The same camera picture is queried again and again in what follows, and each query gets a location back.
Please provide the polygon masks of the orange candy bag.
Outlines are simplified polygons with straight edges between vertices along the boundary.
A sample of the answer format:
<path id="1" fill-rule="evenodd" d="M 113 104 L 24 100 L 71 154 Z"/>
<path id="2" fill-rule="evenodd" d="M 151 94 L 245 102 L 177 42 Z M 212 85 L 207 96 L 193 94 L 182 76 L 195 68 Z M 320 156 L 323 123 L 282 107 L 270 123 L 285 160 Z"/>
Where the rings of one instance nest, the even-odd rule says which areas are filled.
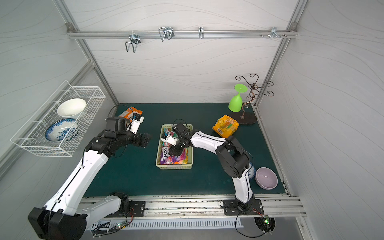
<path id="1" fill-rule="evenodd" d="M 134 114 L 142 115 L 143 111 L 138 110 L 138 109 L 136 109 L 134 107 L 129 107 L 127 110 L 125 110 L 123 113 L 121 113 L 119 115 L 119 117 L 122 117 L 122 118 L 130 120 L 133 117 Z"/>

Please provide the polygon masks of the pink purple candy bag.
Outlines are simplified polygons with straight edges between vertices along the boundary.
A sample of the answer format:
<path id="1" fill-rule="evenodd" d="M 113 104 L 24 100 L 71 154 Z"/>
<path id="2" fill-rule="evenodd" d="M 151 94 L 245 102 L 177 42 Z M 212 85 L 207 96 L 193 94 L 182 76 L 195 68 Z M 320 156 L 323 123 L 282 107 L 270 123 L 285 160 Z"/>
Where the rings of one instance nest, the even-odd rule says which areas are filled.
<path id="1" fill-rule="evenodd" d="M 188 150 L 184 149 L 180 156 L 171 156 L 170 147 L 162 147 L 160 164 L 161 165 L 184 165 L 188 163 Z"/>

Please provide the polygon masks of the pale green plastic basket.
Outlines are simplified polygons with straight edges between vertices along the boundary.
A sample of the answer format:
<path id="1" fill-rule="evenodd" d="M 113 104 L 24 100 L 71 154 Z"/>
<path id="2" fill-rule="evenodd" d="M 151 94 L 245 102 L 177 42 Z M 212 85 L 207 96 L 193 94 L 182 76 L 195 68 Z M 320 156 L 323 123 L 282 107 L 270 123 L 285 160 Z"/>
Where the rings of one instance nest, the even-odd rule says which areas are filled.
<path id="1" fill-rule="evenodd" d="M 162 125 L 156 156 L 156 166 L 160 170 L 189 170 L 193 166 L 193 147 L 179 142 L 181 134 L 175 132 L 175 126 Z"/>

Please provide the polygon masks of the yellow candy bag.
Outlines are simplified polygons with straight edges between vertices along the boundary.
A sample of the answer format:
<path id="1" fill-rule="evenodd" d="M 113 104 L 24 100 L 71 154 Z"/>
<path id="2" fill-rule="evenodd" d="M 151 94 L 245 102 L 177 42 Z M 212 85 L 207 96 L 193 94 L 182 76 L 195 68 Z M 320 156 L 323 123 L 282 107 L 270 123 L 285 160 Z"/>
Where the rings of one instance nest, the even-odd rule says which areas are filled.
<path id="1" fill-rule="evenodd" d="M 213 130 L 222 138 L 228 138 L 238 130 L 238 127 L 239 123 L 236 120 L 230 116 L 224 115 L 217 120 L 213 126 Z"/>

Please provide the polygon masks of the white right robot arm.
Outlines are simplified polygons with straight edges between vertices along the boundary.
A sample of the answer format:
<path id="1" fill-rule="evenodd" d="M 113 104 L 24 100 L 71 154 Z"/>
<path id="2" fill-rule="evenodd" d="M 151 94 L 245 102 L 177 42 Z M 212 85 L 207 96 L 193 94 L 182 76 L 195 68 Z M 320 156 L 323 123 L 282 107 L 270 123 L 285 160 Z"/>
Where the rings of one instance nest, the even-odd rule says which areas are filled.
<path id="1" fill-rule="evenodd" d="M 255 199 L 248 178 L 251 154 L 240 142 L 233 136 L 219 138 L 194 129 L 189 130 L 183 124 L 173 126 L 172 130 L 177 138 L 171 136 L 166 138 L 166 142 L 171 144 L 170 155 L 178 157 L 188 147 L 200 148 L 216 154 L 225 173 L 233 179 L 238 208 L 243 211 L 248 210 Z"/>

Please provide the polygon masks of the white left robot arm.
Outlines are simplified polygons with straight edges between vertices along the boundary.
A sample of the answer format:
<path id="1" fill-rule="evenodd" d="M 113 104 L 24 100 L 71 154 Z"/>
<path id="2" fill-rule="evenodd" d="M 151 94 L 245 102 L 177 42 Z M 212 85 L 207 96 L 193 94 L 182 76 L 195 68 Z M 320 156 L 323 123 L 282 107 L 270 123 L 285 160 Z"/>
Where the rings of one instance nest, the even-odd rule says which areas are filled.
<path id="1" fill-rule="evenodd" d="M 151 136 L 132 132 L 107 135 L 101 132 L 85 147 L 83 156 L 60 189 L 41 208 L 33 208 L 28 221 L 42 240 L 79 240 L 92 224 L 115 213 L 129 216 L 129 197 L 113 193 L 84 209 L 79 205 L 86 190 L 116 151 L 133 145 L 145 148 Z"/>

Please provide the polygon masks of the green plastic wine glass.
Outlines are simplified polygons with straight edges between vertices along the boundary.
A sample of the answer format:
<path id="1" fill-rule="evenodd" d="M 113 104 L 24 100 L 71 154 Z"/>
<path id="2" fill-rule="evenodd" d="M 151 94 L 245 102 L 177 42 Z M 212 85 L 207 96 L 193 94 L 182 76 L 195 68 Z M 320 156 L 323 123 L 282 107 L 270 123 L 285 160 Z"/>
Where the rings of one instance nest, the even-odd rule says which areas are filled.
<path id="1" fill-rule="evenodd" d="M 234 86 L 234 89 L 237 92 L 237 95 L 232 97 L 228 107 L 231 112 L 237 113 L 242 109 L 243 105 L 243 99 L 241 97 L 241 94 L 246 93 L 248 88 L 243 84 L 236 84 Z"/>

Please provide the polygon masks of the blue white patterned plate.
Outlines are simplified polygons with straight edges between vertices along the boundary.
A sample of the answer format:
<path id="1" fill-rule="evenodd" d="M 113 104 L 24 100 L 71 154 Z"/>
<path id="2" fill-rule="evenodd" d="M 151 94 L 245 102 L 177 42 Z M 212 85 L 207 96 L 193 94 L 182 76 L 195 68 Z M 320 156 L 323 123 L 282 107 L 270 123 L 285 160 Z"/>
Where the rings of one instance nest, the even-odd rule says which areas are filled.
<path id="1" fill-rule="evenodd" d="M 51 142 L 60 142 L 74 137 L 77 131 L 78 123 L 75 119 L 62 119 L 48 127 L 45 138 Z"/>

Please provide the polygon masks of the blue white patterned bowl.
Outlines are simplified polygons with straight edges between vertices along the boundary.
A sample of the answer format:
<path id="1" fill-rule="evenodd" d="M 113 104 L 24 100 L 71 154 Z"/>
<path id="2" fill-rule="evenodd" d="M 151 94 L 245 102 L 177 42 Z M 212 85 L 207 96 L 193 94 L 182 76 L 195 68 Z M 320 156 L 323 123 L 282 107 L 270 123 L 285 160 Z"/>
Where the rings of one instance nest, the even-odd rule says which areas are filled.
<path id="1" fill-rule="evenodd" d="M 250 169 L 248 171 L 248 179 L 254 179 L 256 175 L 256 169 L 253 165 L 253 163 L 250 163 Z"/>

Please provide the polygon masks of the white vent strip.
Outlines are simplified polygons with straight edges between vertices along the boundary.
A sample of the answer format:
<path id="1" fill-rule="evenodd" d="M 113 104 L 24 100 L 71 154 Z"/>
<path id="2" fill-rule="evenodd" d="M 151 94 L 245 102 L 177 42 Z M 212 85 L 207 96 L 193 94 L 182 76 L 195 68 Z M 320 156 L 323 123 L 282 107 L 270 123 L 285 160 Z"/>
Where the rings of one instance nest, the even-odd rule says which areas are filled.
<path id="1" fill-rule="evenodd" d="M 241 219 L 213 218 L 213 219 L 152 219 L 133 220 L 123 230 L 211 230 L 211 229 L 241 229 Z"/>

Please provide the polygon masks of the lilac bowl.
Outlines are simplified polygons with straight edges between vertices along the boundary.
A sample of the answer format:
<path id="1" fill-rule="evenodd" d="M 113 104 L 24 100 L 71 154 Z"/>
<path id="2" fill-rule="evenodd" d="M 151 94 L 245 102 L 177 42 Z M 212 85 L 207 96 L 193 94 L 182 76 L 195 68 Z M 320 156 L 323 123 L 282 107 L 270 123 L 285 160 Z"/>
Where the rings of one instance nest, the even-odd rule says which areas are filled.
<path id="1" fill-rule="evenodd" d="M 277 187 L 279 180 L 274 171 L 269 168 L 258 168 L 255 174 L 256 183 L 264 190 L 272 190 Z"/>

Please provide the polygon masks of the metal hook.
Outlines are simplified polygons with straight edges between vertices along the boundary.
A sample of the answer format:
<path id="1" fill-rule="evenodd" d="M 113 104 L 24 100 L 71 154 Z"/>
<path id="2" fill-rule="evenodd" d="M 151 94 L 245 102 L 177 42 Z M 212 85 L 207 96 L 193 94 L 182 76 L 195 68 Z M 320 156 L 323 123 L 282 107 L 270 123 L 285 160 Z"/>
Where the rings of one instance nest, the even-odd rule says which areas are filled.
<path id="1" fill-rule="evenodd" d="M 165 39 L 171 40 L 175 36 L 174 29 L 172 27 L 160 27 L 158 32 L 162 42 Z"/>
<path id="2" fill-rule="evenodd" d="M 203 27 L 198 28 L 198 37 L 199 37 L 199 39 L 204 38 L 204 28 Z"/>
<path id="3" fill-rule="evenodd" d="M 260 34 L 261 38 L 269 38 L 269 39 L 285 39 L 287 34 L 278 30 L 276 27 L 273 27 L 269 33 Z"/>
<path id="4" fill-rule="evenodd" d="M 126 52 L 129 52 L 129 50 L 131 49 L 132 52 L 135 53 L 140 43 L 141 43 L 140 36 L 132 32 L 129 35 L 128 41 L 125 42 Z"/>

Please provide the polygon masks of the round floor port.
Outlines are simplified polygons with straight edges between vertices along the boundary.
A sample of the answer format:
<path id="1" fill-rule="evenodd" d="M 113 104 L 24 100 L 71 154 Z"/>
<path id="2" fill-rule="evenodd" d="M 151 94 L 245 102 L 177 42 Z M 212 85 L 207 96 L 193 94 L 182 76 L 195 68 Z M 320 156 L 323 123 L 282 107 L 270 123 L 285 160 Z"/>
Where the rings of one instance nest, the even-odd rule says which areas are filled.
<path id="1" fill-rule="evenodd" d="M 276 221 L 273 217 L 264 216 L 262 218 L 254 218 L 257 227 L 264 233 L 272 233 L 275 229 Z"/>

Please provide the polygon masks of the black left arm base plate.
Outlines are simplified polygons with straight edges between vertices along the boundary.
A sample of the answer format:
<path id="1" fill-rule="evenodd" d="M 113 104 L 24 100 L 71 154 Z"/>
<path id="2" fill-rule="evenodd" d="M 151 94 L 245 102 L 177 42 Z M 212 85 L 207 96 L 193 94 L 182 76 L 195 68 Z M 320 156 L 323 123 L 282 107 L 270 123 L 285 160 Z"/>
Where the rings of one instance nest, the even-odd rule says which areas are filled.
<path id="1" fill-rule="evenodd" d="M 114 213 L 114 216 L 126 218 L 143 217 L 145 206 L 145 201 L 123 201 L 119 210 Z"/>

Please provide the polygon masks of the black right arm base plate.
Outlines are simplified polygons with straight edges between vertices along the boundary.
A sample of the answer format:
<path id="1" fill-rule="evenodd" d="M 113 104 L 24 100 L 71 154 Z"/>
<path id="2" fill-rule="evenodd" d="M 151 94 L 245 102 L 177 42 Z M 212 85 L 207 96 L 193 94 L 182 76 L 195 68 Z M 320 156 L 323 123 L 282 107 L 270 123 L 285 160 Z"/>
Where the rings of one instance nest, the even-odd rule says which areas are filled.
<path id="1" fill-rule="evenodd" d="M 263 216 L 265 214 L 259 199 L 250 199 L 246 204 L 237 199 L 222 200 L 220 207 L 224 210 L 225 216 Z"/>

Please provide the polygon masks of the aluminium top rail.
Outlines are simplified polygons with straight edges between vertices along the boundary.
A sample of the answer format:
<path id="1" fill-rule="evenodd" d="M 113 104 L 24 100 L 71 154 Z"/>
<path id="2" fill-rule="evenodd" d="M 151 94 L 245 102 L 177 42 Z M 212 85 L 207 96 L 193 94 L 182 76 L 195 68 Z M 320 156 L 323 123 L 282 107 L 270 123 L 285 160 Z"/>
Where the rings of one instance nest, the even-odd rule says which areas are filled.
<path id="1" fill-rule="evenodd" d="M 286 38 L 296 38 L 298 32 L 284 31 L 287 34 Z M 71 39 L 128 39 L 129 35 L 134 32 L 139 35 L 141 40 L 159 40 L 160 35 L 158 31 L 77 31 L 73 33 L 68 33 Z M 260 34 L 269 33 L 270 30 L 245 30 L 245 31 L 213 31 L 204 29 L 204 38 L 203 39 L 269 39 L 261 38 Z M 174 30 L 175 36 L 173 39 L 199 39 L 198 30 L 192 31 L 180 31 Z"/>

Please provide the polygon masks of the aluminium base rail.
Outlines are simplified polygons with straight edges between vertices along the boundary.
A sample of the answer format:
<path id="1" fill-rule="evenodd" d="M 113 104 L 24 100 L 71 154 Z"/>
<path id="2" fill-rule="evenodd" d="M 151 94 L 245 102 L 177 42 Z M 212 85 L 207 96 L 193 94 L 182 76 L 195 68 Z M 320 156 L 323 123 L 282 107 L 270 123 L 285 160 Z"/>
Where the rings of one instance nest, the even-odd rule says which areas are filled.
<path id="1" fill-rule="evenodd" d="M 299 197 L 288 194 L 254 195 L 261 200 L 265 214 L 270 217 L 306 217 Z M 224 218 L 223 200 L 234 195 L 158 195 L 130 196 L 131 201 L 144 201 L 143 219 Z"/>

